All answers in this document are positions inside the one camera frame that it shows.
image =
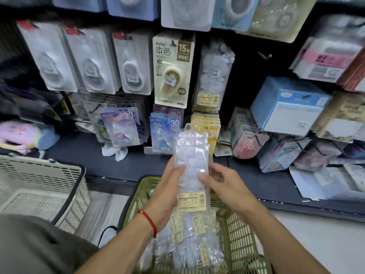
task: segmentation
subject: shopping basket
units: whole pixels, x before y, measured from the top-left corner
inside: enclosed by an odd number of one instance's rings
[[[85,168],[0,155],[0,213],[38,216],[75,233],[89,206]]]
[[[123,209],[118,231],[133,218],[138,209],[144,207],[149,200],[148,192],[156,187],[160,179],[161,177],[156,176],[143,176],[139,179]],[[250,227],[240,221],[238,216],[227,208],[216,194],[211,194],[211,205],[217,208],[221,247],[229,273],[272,274],[271,264],[264,256],[262,245]],[[175,272],[170,265],[161,264],[154,265],[151,271],[153,274]],[[208,273],[208,271],[197,268],[189,272],[182,270],[180,273]]]

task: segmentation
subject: plush toy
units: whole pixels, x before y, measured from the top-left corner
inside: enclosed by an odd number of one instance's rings
[[[20,152],[29,153],[32,148],[47,150],[59,140],[52,125],[26,124],[16,121],[0,123],[0,147]]]

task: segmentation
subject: pink label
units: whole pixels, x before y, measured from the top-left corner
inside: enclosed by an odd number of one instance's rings
[[[349,67],[354,58],[350,55],[317,53],[313,50],[307,50],[303,56],[303,59],[308,63],[342,69]]]

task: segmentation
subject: forearm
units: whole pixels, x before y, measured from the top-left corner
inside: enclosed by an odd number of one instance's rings
[[[76,274],[131,273],[152,237],[151,224],[142,214],[138,214]]]
[[[261,203],[253,203],[244,220],[258,236],[277,274],[329,274]]]

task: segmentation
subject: blue box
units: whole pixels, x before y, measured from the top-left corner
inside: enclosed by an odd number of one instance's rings
[[[331,99],[310,82],[267,77],[251,112],[263,131],[305,136]]]
[[[153,21],[161,16],[161,0],[107,0],[113,16]]]
[[[216,0],[212,27],[247,31],[258,0]]]
[[[90,12],[101,12],[107,10],[105,0],[52,0],[59,8],[77,9]]]

